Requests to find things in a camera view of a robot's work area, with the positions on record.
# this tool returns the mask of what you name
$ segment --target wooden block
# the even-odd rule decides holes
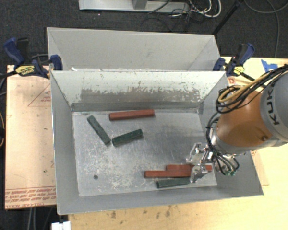
[[[155,178],[155,177],[190,177],[191,170],[184,171],[145,171],[145,178]]]
[[[141,129],[132,131],[130,133],[121,135],[121,136],[117,136],[115,138],[112,139],[112,144],[114,146],[119,146],[128,142],[131,142],[135,139],[140,139],[143,137],[143,132]]]
[[[168,164],[167,171],[190,171],[194,165],[191,164]]]
[[[98,121],[94,118],[93,115],[90,115],[87,118],[87,121],[92,126],[92,128],[95,130],[95,132],[98,134],[98,136],[102,139],[102,141],[104,142],[105,145],[111,141],[110,137],[107,135],[105,130],[102,128],[102,126],[98,123]]]
[[[136,110],[136,111],[110,113],[109,119],[111,121],[114,121],[114,120],[141,118],[141,117],[152,117],[152,116],[155,116],[155,111],[153,109],[147,109],[147,110]]]

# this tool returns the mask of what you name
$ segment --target black floor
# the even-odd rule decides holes
[[[222,12],[212,19],[193,14],[169,17],[160,13],[79,11],[79,0],[0,0],[0,73],[14,61],[2,46],[11,37],[28,37],[31,54],[46,53],[47,27],[95,28],[105,30],[154,31],[188,34],[212,34],[237,0],[221,0]],[[204,6],[206,1],[198,0]],[[240,43],[255,47],[254,57],[288,58],[288,0],[246,0],[218,32],[220,54],[233,55]],[[6,97],[0,97],[5,117]],[[4,147],[0,149],[0,226],[5,230],[27,229],[30,209],[4,210]],[[55,208],[41,207],[36,212],[36,229],[59,221]]]

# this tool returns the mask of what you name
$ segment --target blue clamp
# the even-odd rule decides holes
[[[21,51],[17,48],[15,37],[12,37],[6,41],[3,48],[7,55],[16,61],[14,71],[20,76],[38,76],[47,79],[49,78],[49,71],[39,64],[36,59],[33,59],[31,63],[27,64],[28,60],[26,62],[25,58],[21,54]],[[58,55],[52,55],[49,63],[53,64],[54,70],[63,70],[62,61]]]
[[[255,48],[251,44],[240,44],[238,52],[234,55],[229,63],[223,58],[219,58],[213,67],[213,71],[220,71],[225,66],[226,76],[239,76],[243,74],[243,64],[252,57]]]

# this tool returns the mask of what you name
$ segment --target rectangular block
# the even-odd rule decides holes
[[[191,164],[168,164],[167,171],[190,171],[194,165]]]
[[[166,188],[166,187],[174,187],[174,186],[183,186],[190,184],[189,177],[182,178],[173,178],[168,180],[160,180],[157,181],[157,188]]]
[[[114,120],[152,117],[152,116],[155,116],[154,109],[147,109],[147,110],[135,110],[135,111],[127,111],[127,112],[110,113],[109,119],[111,121],[114,121]]]
[[[145,178],[155,178],[155,177],[190,177],[191,170],[183,171],[145,171]]]
[[[117,136],[115,138],[112,139],[112,144],[114,146],[119,146],[128,142],[131,142],[135,139],[140,139],[143,137],[143,132],[141,129],[132,131],[130,133],[121,135],[121,136]]]
[[[108,134],[105,132],[103,127],[98,123],[98,121],[94,118],[93,115],[90,115],[87,118],[87,121],[92,126],[92,128],[95,130],[95,132],[98,134],[98,136],[102,139],[102,141],[104,142],[105,145],[111,141]]]

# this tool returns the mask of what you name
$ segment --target red block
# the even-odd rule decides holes
[[[111,121],[114,121],[114,120],[141,118],[141,117],[152,117],[152,116],[155,116],[154,109],[147,109],[147,110],[136,110],[136,111],[110,113],[109,119]]]

